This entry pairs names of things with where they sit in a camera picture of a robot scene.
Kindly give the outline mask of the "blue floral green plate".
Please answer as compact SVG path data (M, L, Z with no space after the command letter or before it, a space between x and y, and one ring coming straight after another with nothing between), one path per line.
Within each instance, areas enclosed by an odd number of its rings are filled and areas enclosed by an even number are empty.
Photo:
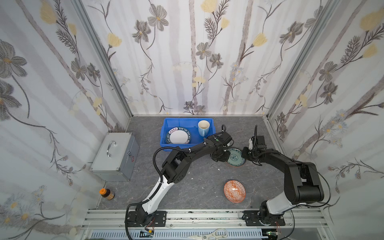
M227 164L232 167L241 167L245 164L246 160L242 157L242 151L237 148L228 149L230 156L227 160Z

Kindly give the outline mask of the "light blue ceramic mug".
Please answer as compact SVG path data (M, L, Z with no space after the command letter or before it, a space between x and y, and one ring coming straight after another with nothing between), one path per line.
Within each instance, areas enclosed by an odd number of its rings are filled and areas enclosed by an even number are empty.
M210 129L210 123L206 120L201 120L198 123L198 131L201 137L205 137Z

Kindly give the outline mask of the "orange patterned bowl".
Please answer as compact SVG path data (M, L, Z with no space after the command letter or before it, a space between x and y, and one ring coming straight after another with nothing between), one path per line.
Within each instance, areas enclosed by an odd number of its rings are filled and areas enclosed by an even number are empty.
M243 202L246 198L245 187L238 181L230 180L224 185L225 197L234 204Z

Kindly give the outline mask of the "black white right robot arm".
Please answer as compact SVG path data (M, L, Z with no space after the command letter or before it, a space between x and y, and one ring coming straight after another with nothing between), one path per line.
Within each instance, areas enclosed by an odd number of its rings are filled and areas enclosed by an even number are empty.
M258 167L263 164L270 165L284 174L282 193L263 201L257 211L244 212L243 218L250 221L247 225L283 226L285 212L299 206L314 208L314 203L320 203L325 198L322 181L326 183L329 190L328 200L331 199L331 187L315 164L297 161L275 149L268 149L264 136L258 135L257 126L249 140L249 146L242 150L242 158Z

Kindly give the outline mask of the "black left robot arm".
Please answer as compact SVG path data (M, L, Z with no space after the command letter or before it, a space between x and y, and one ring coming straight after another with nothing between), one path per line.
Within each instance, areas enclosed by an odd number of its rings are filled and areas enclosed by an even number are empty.
M228 144L232 137L225 131L208 136L202 143L191 148L182 149L180 147L161 147L153 155L153 165L159 174L159 179L149 195L138 203L131 203L127 206L125 214L125 230L129 240L132 239L129 232L130 208L135 207L135 223L141 227L149 225L155 219L155 212L169 189L185 178L191 164L209 155L215 162L226 162L230 153L227 152ZM156 157L162 150L171 150L160 169L156 162Z

